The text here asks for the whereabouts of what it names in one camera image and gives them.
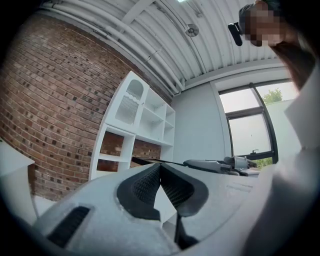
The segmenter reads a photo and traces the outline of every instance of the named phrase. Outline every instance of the ceiling beam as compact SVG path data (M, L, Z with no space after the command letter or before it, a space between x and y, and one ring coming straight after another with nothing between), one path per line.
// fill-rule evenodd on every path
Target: ceiling beam
M199 86L216 79L232 76L232 75L243 73L243 72L270 69L270 68L279 68L279 67L284 67L284 64L282 63L281 60L277 58L254 60L254 61L248 61L240 64L235 64L232 66L223 67L223 68L208 72L206 74L202 74L195 78L192 78L185 82L185 89L187 90L192 87Z
M135 20L149 5L151 5L155 0L139 0L123 17L122 22L129 25ZM125 30L117 26L116 30L123 33Z

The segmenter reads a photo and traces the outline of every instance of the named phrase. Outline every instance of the person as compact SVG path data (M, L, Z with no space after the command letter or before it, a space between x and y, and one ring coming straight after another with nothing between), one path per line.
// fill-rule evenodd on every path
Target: person
M283 16L278 0L256 0L239 10L239 27L257 47L269 46L301 90L315 67L313 47Z

